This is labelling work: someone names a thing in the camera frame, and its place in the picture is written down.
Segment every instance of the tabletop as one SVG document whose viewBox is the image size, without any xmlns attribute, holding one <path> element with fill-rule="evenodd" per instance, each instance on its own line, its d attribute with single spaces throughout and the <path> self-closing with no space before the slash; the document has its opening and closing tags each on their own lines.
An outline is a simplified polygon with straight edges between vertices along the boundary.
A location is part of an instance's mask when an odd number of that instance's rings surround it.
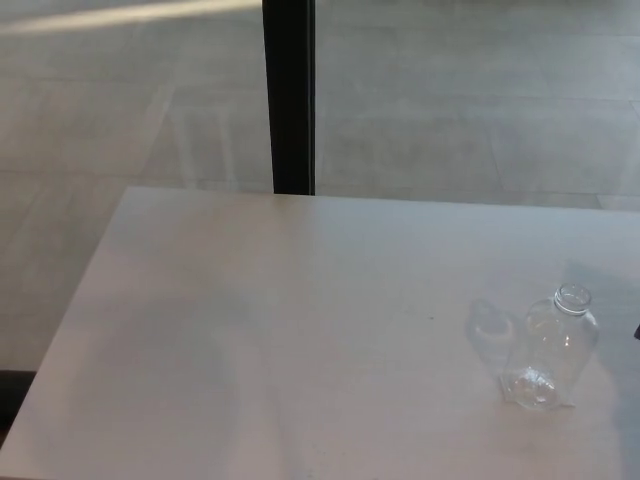
<svg viewBox="0 0 640 480">
<path fill-rule="evenodd" d="M 505 403 L 564 282 L 575 408 Z M 0 451 L 34 479 L 640 478 L 640 216 L 129 189 Z"/>
</svg>

